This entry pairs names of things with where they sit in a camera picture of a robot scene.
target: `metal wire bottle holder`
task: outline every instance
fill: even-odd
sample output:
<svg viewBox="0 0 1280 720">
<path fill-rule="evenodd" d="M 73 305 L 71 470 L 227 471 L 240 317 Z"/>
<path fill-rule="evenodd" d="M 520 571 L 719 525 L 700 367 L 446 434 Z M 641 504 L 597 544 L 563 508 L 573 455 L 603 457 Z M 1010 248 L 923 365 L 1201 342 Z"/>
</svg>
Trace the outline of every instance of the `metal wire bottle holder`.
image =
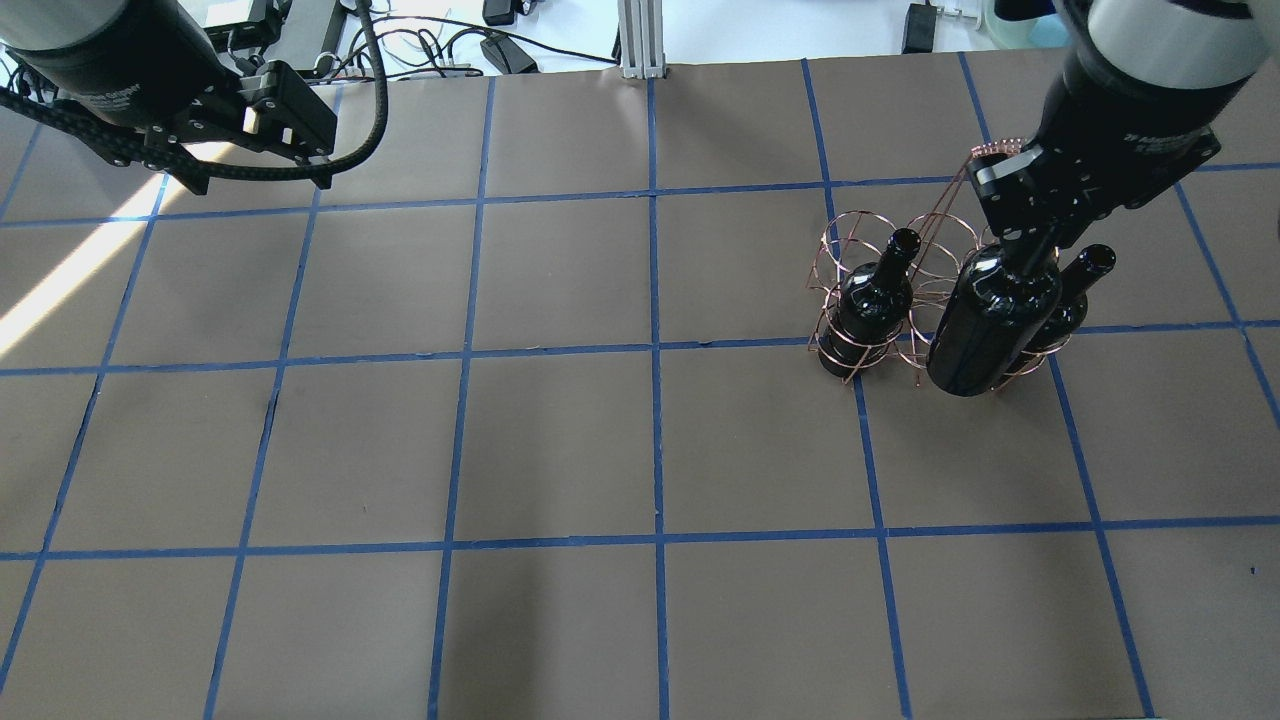
<svg viewBox="0 0 1280 720">
<path fill-rule="evenodd" d="M 1024 141 L 1021 138 L 1005 138 L 986 145 L 979 145 L 969 151 L 965 164 L 974 158 L 992 154 L 1015 155 L 1020 151 Z M 888 359 L 897 359 L 916 370 L 915 383 L 920 384 L 920 375 L 928 359 L 929 343 L 936 327 L 925 327 L 924 315 L 929 310 L 941 311 L 946 307 L 955 288 L 960 268 L 969 258 L 988 245 L 986 242 L 989 228 L 983 228 L 979 233 L 960 217 L 951 211 L 960 188 L 964 186 L 964 167 L 951 178 L 943 188 L 941 197 L 928 213 L 918 215 L 908 222 L 906 228 L 914 229 L 920 236 L 920 250 L 915 260 L 911 261 L 908 279 L 911 283 L 913 300 L 911 309 L 899 328 L 883 342 L 865 343 L 846 334 L 840 323 L 833 323 L 836 313 L 840 310 L 840 290 L 845 278 L 863 263 L 874 261 L 879 258 L 879 249 L 864 240 L 865 228 L 863 220 L 874 220 L 872 227 L 881 228 L 882 234 L 872 236 L 874 240 L 888 237 L 899 225 L 892 220 L 873 210 L 847 210 L 832 218 L 823 228 L 818 238 L 818 252 L 814 255 L 809 269 L 808 287 L 822 293 L 822 306 L 818 310 L 818 319 L 813 332 L 809 334 L 808 350 L 819 354 L 823 360 L 836 366 L 849 370 L 845 377 L 847 383 L 852 377 L 863 370 L 879 365 Z M 844 220 L 852 220 L 847 232 L 840 232 Z M 940 236 L 945 228 L 954 227 L 959 231 L 960 238 L 966 240 L 968 247 L 964 258 L 957 258 L 946 245 L 940 242 Z M 819 340 L 831 331 L 845 343 L 861 350 L 854 363 L 844 357 L 835 356 Z M 993 389 L 1001 389 L 1010 382 L 1034 373 L 1043 365 L 1048 356 L 1053 355 L 1066 345 L 1066 340 L 1051 347 L 1036 352 L 1027 352 L 1027 363 L 1016 372 L 1006 373 Z"/>
</svg>

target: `metal bracket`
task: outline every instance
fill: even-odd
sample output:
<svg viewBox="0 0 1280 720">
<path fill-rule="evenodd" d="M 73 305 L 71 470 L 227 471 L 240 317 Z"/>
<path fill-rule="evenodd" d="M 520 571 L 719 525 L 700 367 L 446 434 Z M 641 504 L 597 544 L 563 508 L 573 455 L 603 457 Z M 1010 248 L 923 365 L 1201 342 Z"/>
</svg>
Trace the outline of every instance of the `metal bracket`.
<svg viewBox="0 0 1280 720">
<path fill-rule="evenodd" d="M 618 0 L 622 77 L 667 77 L 662 49 L 662 0 Z"/>
</svg>

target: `black bottle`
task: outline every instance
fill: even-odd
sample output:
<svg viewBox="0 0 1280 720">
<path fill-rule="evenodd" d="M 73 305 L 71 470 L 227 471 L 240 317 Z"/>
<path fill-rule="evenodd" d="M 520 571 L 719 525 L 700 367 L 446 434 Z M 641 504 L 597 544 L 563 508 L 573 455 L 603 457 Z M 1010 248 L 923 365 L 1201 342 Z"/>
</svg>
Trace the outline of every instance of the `black bottle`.
<svg viewBox="0 0 1280 720">
<path fill-rule="evenodd" d="M 854 366 L 868 365 L 884 355 L 881 345 L 895 334 L 911 309 L 911 282 L 906 270 L 920 250 L 920 236 L 899 228 L 878 263 L 859 265 L 840 286 L 840 301 L 827 332 L 818 338 L 822 366 L 840 378 L 854 375 Z"/>
<path fill-rule="evenodd" d="M 1091 245 L 1082 250 L 1075 260 L 1062 269 L 1062 297 L 1057 301 L 1057 307 L 1053 307 L 1053 313 L 1041 329 L 1036 331 L 1005 374 L 1018 373 L 1036 359 L 1034 354 L 1053 347 L 1080 329 L 1080 323 L 1089 314 L 1089 296 L 1085 292 L 1115 266 L 1116 254 L 1106 245 Z"/>
<path fill-rule="evenodd" d="M 1053 242 L 1006 238 L 960 268 L 925 364 L 929 379 L 970 397 L 995 387 L 1057 305 L 1062 281 Z"/>
</svg>

